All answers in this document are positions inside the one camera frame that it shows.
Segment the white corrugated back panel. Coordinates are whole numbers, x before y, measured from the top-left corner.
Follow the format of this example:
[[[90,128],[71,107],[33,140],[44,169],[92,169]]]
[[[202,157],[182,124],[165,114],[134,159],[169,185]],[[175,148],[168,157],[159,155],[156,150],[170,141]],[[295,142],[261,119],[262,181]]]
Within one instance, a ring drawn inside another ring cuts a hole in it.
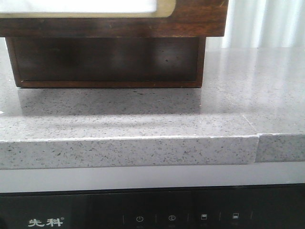
[[[303,0],[231,0],[224,36],[209,37],[206,42],[208,50],[304,45]]]

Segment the black appliance control panel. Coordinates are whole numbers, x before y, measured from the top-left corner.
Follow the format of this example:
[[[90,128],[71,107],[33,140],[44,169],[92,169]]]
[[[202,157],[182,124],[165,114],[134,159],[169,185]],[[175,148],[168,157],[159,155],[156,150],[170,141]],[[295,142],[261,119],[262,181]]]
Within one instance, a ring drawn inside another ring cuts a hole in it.
[[[3,229],[302,229],[305,186],[1,193]]]

